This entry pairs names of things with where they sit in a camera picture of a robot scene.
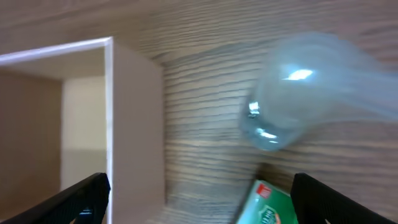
wooden table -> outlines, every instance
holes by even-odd
[[[256,174],[289,190],[297,172],[398,219],[398,125],[328,124],[279,152],[237,128],[267,51],[290,34],[332,32],[398,65],[397,1],[19,2],[0,9],[0,53],[114,35],[165,68],[167,207],[150,223],[231,223]]]

brown wooden surface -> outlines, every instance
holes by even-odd
[[[280,152],[251,147],[237,129],[239,104],[281,37],[332,32],[398,64],[398,2],[18,2],[26,7],[0,9],[0,53],[114,35],[165,68],[168,205],[152,223],[231,223],[255,173],[288,190],[296,172],[398,220],[396,124],[329,124]]]

box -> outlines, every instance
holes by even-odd
[[[107,223],[164,206],[162,69],[112,37],[0,55],[0,220],[95,172]]]

red label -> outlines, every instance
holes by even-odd
[[[271,189],[264,184],[260,184],[259,188],[257,189],[257,194],[261,195],[263,198],[268,198],[271,194]]]

transparent plastic object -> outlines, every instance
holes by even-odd
[[[320,123],[398,120],[398,77],[335,35],[285,39],[264,66],[239,122],[258,148],[279,150]]]

